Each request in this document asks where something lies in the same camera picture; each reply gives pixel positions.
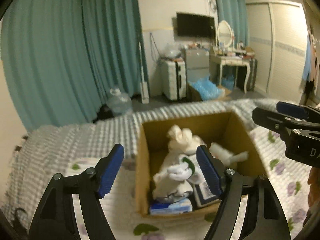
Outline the person's right hand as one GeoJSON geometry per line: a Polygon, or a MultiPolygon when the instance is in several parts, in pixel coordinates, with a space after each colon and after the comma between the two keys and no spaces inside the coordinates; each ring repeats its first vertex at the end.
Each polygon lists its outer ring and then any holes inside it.
{"type": "Polygon", "coordinates": [[[308,194],[308,206],[312,207],[317,201],[319,201],[319,168],[311,168],[308,178],[308,185],[310,186],[308,194]]]}

